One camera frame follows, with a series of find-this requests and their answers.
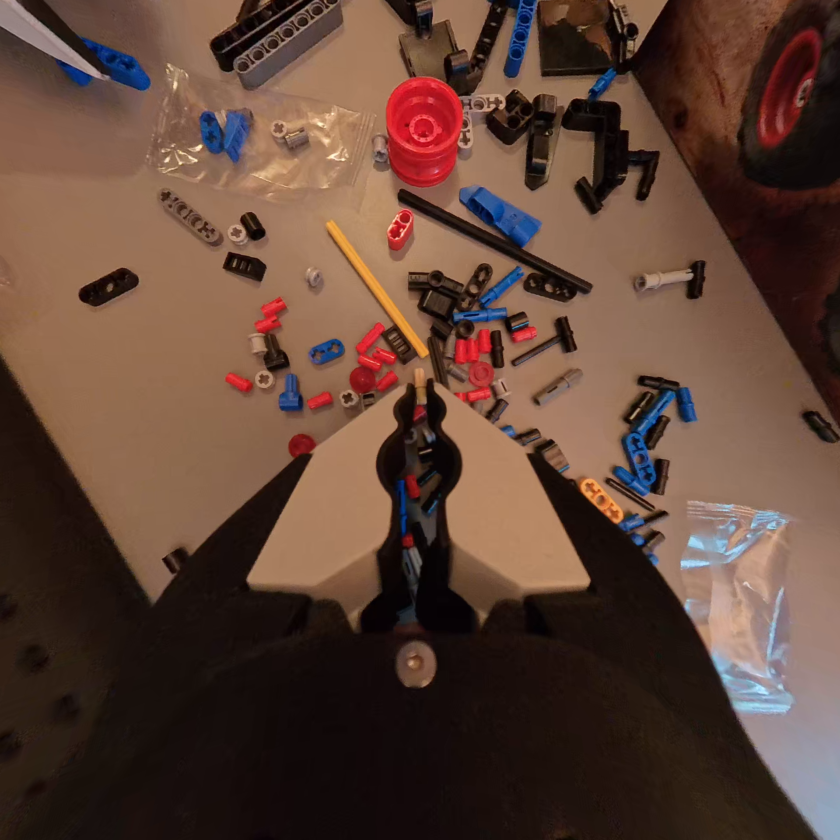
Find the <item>pile of small connector pins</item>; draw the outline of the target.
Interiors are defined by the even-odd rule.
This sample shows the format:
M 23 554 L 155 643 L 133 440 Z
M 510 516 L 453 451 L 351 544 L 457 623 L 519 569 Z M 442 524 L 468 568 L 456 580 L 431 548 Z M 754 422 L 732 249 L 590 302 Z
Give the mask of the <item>pile of small connector pins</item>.
M 482 264 L 478 267 L 477 273 L 475 274 L 473 280 L 476 283 L 473 283 L 473 280 L 468 284 L 469 288 L 465 289 L 466 291 L 476 291 L 478 286 L 478 280 L 486 280 L 490 278 L 490 267 L 485 266 Z M 554 294 L 555 292 L 557 295 L 560 296 L 559 299 L 566 299 L 572 298 L 577 290 L 572 287 L 567 287 L 562 283 L 559 283 L 554 278 L 550 276 L 546 277 L 540 274 L 533 274 L 528 276 L 528 278 L 524 281 L 524 287 L 526 291 L 532 291 L 534 293 L 542 294 L 544 291 L 548 294 L 549 292 Z M 456 327 L 465 327 L 475 322 L 478 322 L 482 319 L 484 320 L 492 320 L 499 315 L 501 319 L 506 317 L 506 312 L 504 308 L 496 309 L 492 308 L 483 308 L 483 309 L 475 309 L 475 310 L 468 310 L 467 303 L 463 303 L 463 311 L 458 310 L 455 312 L 455 326 Z M 248 341 L 252 345 L 252 351 L 262 356 L 264 367 L 263 371 L 258 372 L 255 374 L 254 382 L 257 384 L 259 388 L 268 387 L 271 382 L 273 382 L 273 371 L 284 371 L 286 368 L 289 367 L 289 360 L 287 355 L 284 351 L 281 350 L 277 336 L 272 332 L 275 328 L 280 326 L 279 315 L 287 309 L 286 303 L 278 297 L 276 300 L 270 301 L 266 304 L 262 310 L 263 313 L 266 315 L 261 322 L 255 323 L 255 329 L 259 328 L 259 330 L 248 337 Z M 514 318 L 513 320 L 509 319 L 509 330 L 511 335 L 511 340 L 514 342 L 519 342 L 520 340 L 526 340 L 529 336 L 533 337 L 536 335 L 535 329 L 531 329 L 526 321 L 516 321 Z M 569 351 L 574 349 L 574 342 L 573 342 L 573 335 L 571 328 L 567 323 L 568 319 L 563 320 L 562 318 L 558 321 L 559 330 L 560 332 L 554 339 L 548 340 L 543 347 L 540 345 L 539 348 L 534 348 L 533 352 L 529 351 L 525 353 L 520 359 L 516 361 L 518 364 L 521 361 L 527 361 L 533 355 L 539 354 L 545 349 L 550 349 L 556 343 L 560 343 L 563 347 Z M 340 396 L 340 401 L 343 406 L 352 406 L 358 403 L 360 400 L 361 402 L 368 406 L 372 405 L 375 401 L 375 392 L 385 392 L 390 389 L 393 385 L 398 383 L 398 376 L 394 371 L 386 371 L 381 380 L 377 380 L 375 374 L 382 369 L 382 366 L 393 365 L 401 358 L 400 353 L 403 350 L 412 351 L 412 346 L 407 343 L 407 340 L 403 340 L 403 334 L 400 333 L 399 329 L 396 326 L 393 326 L 393 329 L 390 329 L 392 333 L 392 338 L 395 337 L 402 341 L 400 345 L 402 350 L 397 352 L 397 344 L 399 342 L 394 343 L 392 346 L 392 351 L 385 351 L 384 348 L 375 347 L 377 340 L 379 338 L 384 338 L 385 333 L 388 330 L 385 330 L 385 327 L 382 323 L 378 322 L 375 326 L 365 334 L 364 340 L 357 344 L 356 351 L 359 355 L 358 359 L 358 370 L 353 370 L 350 376 L 350 389 L 347 392 L 343 392 Z M 473 355 L 468 355 L 470 359 L 472 359 L 472 364 L 474 365 L 473 373 L 478 374 L 478 369 L 484 370 L 487 368 L 488 376 L 492 378 L 494 375 L 493 368 L 491 365 L 484 364 L 484 362 L 479 361 L 480 352 L 484 352 L 487 350 L 490 352 L 492 350 L 495 353 L 497 350 L 501 353 L 503 349 L 501 347 L 501 343 L 497 341 L 499 335 L 495 332 L 490 333 L 489 331 L 485 330 L 480 334 L 476 334 L 475 336 L 476 341 L 473 342 L 475 345 L 476 353 Z M 309 352 L 308 357 L 310 361 L 315 365 L 324 365 L 329 362 L 335 361 L 341 357 L 343 357 L 345 352 L 345 348 L 343 343 L 338 339 L 331 339 L 326 342 L 321 342 L 319 344 L 313 345 Z M 251 390 L 252 384 L 250 381 L 246 381 L 246 378 L 238 376 L 237 374 L 231 373 L 226 376 L 226 382 L 238 388 L 242 393 L 249 392 Z M 639 420 L 647 421 L 646 419 L 651 419 L 651 423 L 653 424 L 650 429 L 646 431 L 642 430 L 639 432 L 637 429 L 636 431 L 639 432 L 639 435 L 636 435 L 635 432 L 630 434 L 629 437 L 625 440 L 625 443 L 632 444 L 634 441 L 636 443 L 645 444 L 650 443 L 652 446 L 654 444 L 655 435 L 650 437 L 648 440 L 648 432 L 653 434 L 653 432 L 661 432 L 665 425 L 667 425 L 666 421 L 668 418 L 661 413 L 657 414 L 658 408 L 654 411 L 655 404 L 659 407 L 662 407 L 665 410 L 667 405 L 665 402 L 662 403 L 660 406 L 654 397 L 656 396 L 657 399 L 659 396 L 667 397 L 668 399 L 672 396 L 679 396 L 679 410 L 682 412 L 684 407 L 690 407 L 686 403 L 683 404 L 682 399 L 683 396 L 689 396 L 689 392 L 686 389 L 679 391 L 677 385 L 673 382 L 666 382 L 665 380 L 650 380 L 649 384 L 656 384 L 659 383 L 663 387 L 667 386 L 664 391 L 655 395 L 653 393 L 646 393 L 643 395 L 644 399 L 641 402 L 637 402 L 634 404 L 635 408 L 633 409 L 636 411 L 638 409 L 640 414 L 634 414 L 631 417 L 630 414 L 626 415 L 626 419 L 628 422 L 632 421 L 632 424 Z M 295 375 L 288 375 L 287 376 L 287 385 L 290 384 L 292 387 L 288 393 L 284 392 L 280 395 L 279 405 L 280 409 L 283 411 L 297 411 L 302 409 L 302 404 L 304 402 L 302 395 L 300 394 L 299 389 L 299 382 Z M 474 388 L 472 391 L 469 392 L 458 392 L 455 395 L 458 399 L 461 399 L 462 402 L 465 404 L 474 405 L 472 402 L 473 396 L 476 398 L 475 404 L 481 403 L 482 401 L 493 399 L 495 402 L 493 403 L 493 407 L 489 410 L 487 414 L 487 418 L 492 423 L 496 423 L 504 413 L 508 406 L 508 396 L 505 395 L 507 392 L 503 393 L 502 386 L 504 385 L 501 380 L 492 384 L 488 381 L 485 385 L 479 382 L 479 379 L 475 379 Z M 324 392 L 322 394 L 316 395 L 311 399 L 308 399 L 308 405 L 312 410 L 315 410 L 320 407 L 328 406 L 333 403 L 333 397 L 330 392 Z M 544 437 L 541 435 L 538 429 L 532 428 L 526 430 L 520 434 L 516 433 L 516 430 L 513 426 L 504 426 L 500 427 L 500 430 L 507 436 L 509 436 L 512 440 L 522 446 L 533 445 L 534 452 L 544 456 L 545 458 L 551 460 L 553 458 L 552 463 L 554 464 L 554 468 L 561 474 L 561 477 L 564 477 L 564 473 L 568 470 L 569 466 L 565 460 L 562 458 L 562 453 L 558 449 L 557 445 L 554 441 Z M 662 539 L 654 535 L 650 538 L 643 538 L 639 533 L 637 533 L 640 529 L 647 528 L 652 526 L 653 523 L 659 522 L 665 519 L 668 514 L 666 511 L 656 509 L 653 504 L 648 502 L 644 495 L 650 492 L 662 490 L 665 487 L 665 468 L 667 464 L 664 460 L 657 461 L 657 466 L 651 466 L 651 476 L 653 478 L 649 479 L 641 476 L 641 472 L 639 476 L 635 476 L 631 472 L 627 470 L 622 471 L 621 469 L 618 470 L 621 475 L 619 476 L 616 473 L 615 479 L 606 479 L 605 483 L 609 484 L 611 487 L 614 486 L 614 489 L 617 490 L 619 493 L 624 494 L 626 498 L 631 499 L 634 503 L 638 504 L 638 506 L 644 508 L 648 511 L 648 515 L 643 518 L 639 514 L 633 514 L 632 516 L 624 515 L 623 510 L 620 506 L 614 503 L 612 497 L 609 497 L 609 494 L 605 493 L 603 489 L 600 489 L 600 485 L 597 484 L 596 481 L 590 481 L 589 479 L 584 480 L 582 489 L 584 495 L 589 498 L 597 507 L 598 509 L 602 510 L 602 512 L 618 527 L 626 532 L 634 541 L 634 543 L 642 548 L 646 548 L 648 551 L 654 551 L 656 547 L 661 543 Z M 416 477 L 414 474 L 408 475 L 407 478 L 400 478 L 399 480 L 395 480 L 395 489 L 396 489 L 396 500 L 397 500 L 397 514 L 398 514 L 398 527 L 401 539 L 402 548 L 406 552 L 406 556 L 414 552 L 417 554 L 415 549 L 417 546 L 415 545 L 415 540 L 413 536 L 412 527 L 410 527 L 410 521 L 407 515 L 407 501 L 409 499 L 417 500 L 422 495 L 421 487 L 425 487 L 427 480 L 432 480 L 438 475 L 438 472 L 435 471 L 434 468 L 429 467 L 426 473 L 424 473 L 420 477 Z M 431 493 L 428 498 L 426 499 L 425 503 L 422 505 L 423 514 L 427 515 L 432 512 L 435 512 L 437 509 L 437 504 L 439 502 L 440 493 L 436 490 L 435 493 Z

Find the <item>blue fairing panel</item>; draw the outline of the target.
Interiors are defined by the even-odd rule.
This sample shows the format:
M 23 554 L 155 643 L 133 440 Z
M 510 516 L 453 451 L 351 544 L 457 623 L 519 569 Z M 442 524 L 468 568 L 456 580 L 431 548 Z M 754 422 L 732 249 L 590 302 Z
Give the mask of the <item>blue fairing panel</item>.
M 510 204 L 481 185 L 462 187 L 458 199 L 483 223 L 495 228 L 516 246 L 525 248 L 539 233 L 542 221 Z

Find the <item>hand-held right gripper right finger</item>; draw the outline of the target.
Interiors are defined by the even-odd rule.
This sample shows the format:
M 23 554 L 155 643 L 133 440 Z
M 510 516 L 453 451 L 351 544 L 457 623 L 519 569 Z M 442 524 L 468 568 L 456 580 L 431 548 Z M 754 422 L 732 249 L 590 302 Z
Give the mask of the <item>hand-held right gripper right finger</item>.
M 535 465 L 454 394 L 427 384 L 435 439 L 434 538 L 416 614 L 428 632 L 474 632 L 501 602 L 591 585 Z

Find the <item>dark grey straight beam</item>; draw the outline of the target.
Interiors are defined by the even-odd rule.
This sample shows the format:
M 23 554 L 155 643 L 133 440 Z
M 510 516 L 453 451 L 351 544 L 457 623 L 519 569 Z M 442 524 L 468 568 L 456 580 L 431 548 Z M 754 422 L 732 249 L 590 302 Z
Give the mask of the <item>dark grey straight beam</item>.
M 341 1 L 313 1 L 286 16 L 239 56 L 234 72 L 255 90 L 343 25 Z

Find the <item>large red wheel rim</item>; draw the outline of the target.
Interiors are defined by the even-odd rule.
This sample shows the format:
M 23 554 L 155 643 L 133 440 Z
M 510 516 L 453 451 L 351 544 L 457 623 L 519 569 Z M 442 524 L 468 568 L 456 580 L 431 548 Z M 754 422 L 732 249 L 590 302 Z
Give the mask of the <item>large red wheel rim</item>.
M 405 184 L 437 186 L 452 174 L 464 110 L 455 91 L 434 77 L 397 86 L 385 106 L 392 172 Z

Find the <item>long black axle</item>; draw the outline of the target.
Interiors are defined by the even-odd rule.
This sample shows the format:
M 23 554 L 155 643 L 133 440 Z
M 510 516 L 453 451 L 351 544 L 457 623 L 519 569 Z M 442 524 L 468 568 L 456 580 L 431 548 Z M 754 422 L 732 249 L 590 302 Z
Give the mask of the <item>long black axle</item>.
M 437 224 L 441 224 L 447 229 L 463 235 L 503 256 L 509 257 L 518 264 L 527 266 L 546 277 L 554 278 L 559 283 L 567 287 L 572 287 L 581 294 L 589 295 L 593 290 L 593 285 L 590 281 L 584 280 L 568 270 L 560 268 L 548 260 L 514 245 L 511 241 L 501 236 L 492 234 L 490 231 L 466 221 L 414 192 L 400 189 L 397 191 L 396 198 L 399 204 L 419 213 L 421 216 L 433 220 Z

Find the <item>blue thick angle beam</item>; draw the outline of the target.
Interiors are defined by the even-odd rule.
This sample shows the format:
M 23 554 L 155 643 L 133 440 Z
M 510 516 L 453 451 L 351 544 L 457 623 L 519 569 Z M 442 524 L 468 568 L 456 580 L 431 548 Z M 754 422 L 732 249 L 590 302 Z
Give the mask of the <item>blue thick angle beam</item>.
M 537 1 L 517 1 L 513 8 L 513 30 L 509 41 L 503 74 L 507 79 L 518 77 L 527 53 L 532 23 L 537 13 Z

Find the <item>blue L-shaped beam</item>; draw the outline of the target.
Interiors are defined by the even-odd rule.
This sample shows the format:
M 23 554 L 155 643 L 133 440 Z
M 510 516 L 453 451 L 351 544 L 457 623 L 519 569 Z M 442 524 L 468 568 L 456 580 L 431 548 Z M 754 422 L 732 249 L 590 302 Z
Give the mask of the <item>blue L-shaped beam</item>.
M 82 41 L 100 59 L 112 81 L 137 91 L 147 91 L 150 88 L 151 79 L 137 59 L 89 38 L 82 38 Z M 81 87 L 86 87 L 93 81 L 93 78 L 83 70 L 60 59 L 56 59 L 56 63 L 69 79 Z

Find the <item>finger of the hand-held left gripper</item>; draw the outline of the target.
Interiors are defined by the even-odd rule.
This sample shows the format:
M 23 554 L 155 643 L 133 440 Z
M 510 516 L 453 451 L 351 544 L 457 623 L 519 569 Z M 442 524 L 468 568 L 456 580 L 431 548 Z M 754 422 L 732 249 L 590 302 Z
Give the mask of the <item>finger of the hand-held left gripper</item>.
M 47 2 L 2 1 L 1 28 L 90 77 L 110 78 L 98 56 Z

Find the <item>grey pin with black connector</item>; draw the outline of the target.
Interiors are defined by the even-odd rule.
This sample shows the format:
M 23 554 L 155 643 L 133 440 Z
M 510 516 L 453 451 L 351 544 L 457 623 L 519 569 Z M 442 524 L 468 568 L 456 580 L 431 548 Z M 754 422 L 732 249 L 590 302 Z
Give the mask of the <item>grey pin with black connector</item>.
M 707 262 L 699 259 L 687 269 L 643 274 L 633 280 L 633 289 L 641 293 L 655 291 L 662 287 L 682 285 L 686 288 L 686 297 L 689 300 L 698 300 L 702 297 L 705 287 L 706 267 Z

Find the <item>clear bag of small parts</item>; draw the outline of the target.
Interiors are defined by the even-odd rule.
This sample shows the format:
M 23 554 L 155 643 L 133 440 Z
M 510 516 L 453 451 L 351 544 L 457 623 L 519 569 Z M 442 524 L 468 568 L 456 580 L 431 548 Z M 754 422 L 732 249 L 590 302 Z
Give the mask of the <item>clear bag of small parts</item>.
M 247 91 L 170 62 L 149 166 L 186 182 L 285 202 L 362 191 L 376 117 L 274 87 Z

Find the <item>empty clear plastic bag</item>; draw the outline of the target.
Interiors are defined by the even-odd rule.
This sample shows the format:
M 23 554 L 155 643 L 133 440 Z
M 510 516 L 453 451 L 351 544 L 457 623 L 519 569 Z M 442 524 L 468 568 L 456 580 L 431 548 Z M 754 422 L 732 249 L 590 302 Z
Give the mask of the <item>empty clear plastic bag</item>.
M 786 513 L 690 500 L 680 559 L 684 608 L 734 710 L 780 716 L 788 687 L 791 619 L 786 579 L 795 520 Z

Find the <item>long yellow axle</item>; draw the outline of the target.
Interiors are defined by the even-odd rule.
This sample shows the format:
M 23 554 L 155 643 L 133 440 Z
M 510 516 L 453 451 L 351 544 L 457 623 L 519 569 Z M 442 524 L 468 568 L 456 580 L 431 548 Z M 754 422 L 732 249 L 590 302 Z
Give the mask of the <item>long yellow axle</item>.
M 343 231 L 333 220 L 327 221 L 325 228 L 333 243 L 339 248 L 339 251 L 352 266 L 358 277 L 361 278 L 368 291 L 378 302 L 385 314 L 390 318 L 392 324 L 401 331 L 404 338 L 412 346 L 417 357 L 422 360 L 428 358 L 429 351 L 425 342 L 419 338 L 411 324 L 406 320 L 394 301 L 386 293 L 382 284 L 375 278 L 369 267 L 364 263 Z

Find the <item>grey desk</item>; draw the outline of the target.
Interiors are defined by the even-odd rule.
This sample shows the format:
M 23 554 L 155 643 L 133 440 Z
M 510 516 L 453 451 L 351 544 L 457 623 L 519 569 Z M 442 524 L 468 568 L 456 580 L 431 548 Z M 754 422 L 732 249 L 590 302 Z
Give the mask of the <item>grey desk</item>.
M 240 2 L 50 2 L 76 31 L 136 56 L 152 78 L 138 92 L 106 81 L 74 85 L 51 58 L 2 34 L 2 353 L 138 582 L 151 598 L 169 577 L 173 547 L 194 550 L 288 462 L 297 431 L 318 440 L 345 420 L 334 406 L 286 417 L 267 394 L 237 394 L 230 371 L 249 375 L 247 335 L 262 301 L 287 300 L 280 344 L 303 391 L 333 393 L 352 362 L 316 370 L 309 346 L 354 343 L 381 308 L 329 237 L 335 219 L 413 327 L 427 321 L 404 288 L 408 270 L 440 265 L 467 277 L 480 262 L 512 268 L 454 232 L 418 218 L 404 258 L 384 229 L 398 183 L 370 168 L 364 189 L 280 203 L 184 182 L 148 166 L 154 119 L 170 62 L 225 80 L 208 47 Z M 633 147 L 659 150 L 651 196 L 637 176 L 590 217 L 573 182 L 592 166 L 592 142 L 560 142 L 547 186 L 523 184 L 524 149 L 484 131 L 445 185 L 426 193 L 459 214 L 462 185 L 479 183 L 543 221 L 534 250 L 594 284 L 569 307 L 580 350 L 546 353 L 509 374 L 506 423 L 554 438 L 575 476 L 602 479 L 622 460 L 620 416 L 640 374 L 688 385 L 699 422 L 673 422 L 661 441 L 671 460 L 666 534 L 658 568 L 682 597 L 679 562 L 689 536 L 687 501 L 735 503 L 790 515 L 787 670 L 795 698 L 782 716 L 744 724 L 773 773 L 823 838 L 838 838 L 838 446 L 800 412 L 825 411 L 819 394 L 634 78 L 612 94 Z M 159 205 L 168 188 L 224 234 L 211 247 Z M 266 237 L 232 244 L 246 212 Z M 227 252 L 267 266 L 261 283 L 227 273 Z M 703 295 L 682 285 L 636 292 L 636 277 L 707 262 Z M 311 289 L 306 272 L 320 268 Z M 78 290 L 125 267 L 134 290 L 100 308 Z M 546 406 L 532 395 L 569 369 L 579 384 Z

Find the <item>toy truck set box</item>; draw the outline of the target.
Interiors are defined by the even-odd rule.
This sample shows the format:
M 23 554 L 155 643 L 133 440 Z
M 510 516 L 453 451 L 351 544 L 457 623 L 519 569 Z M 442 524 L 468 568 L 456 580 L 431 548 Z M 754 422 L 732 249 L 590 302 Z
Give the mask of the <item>toy truck set box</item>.
M 635 76 L 839 413 L 839 2 L 668 2 Z

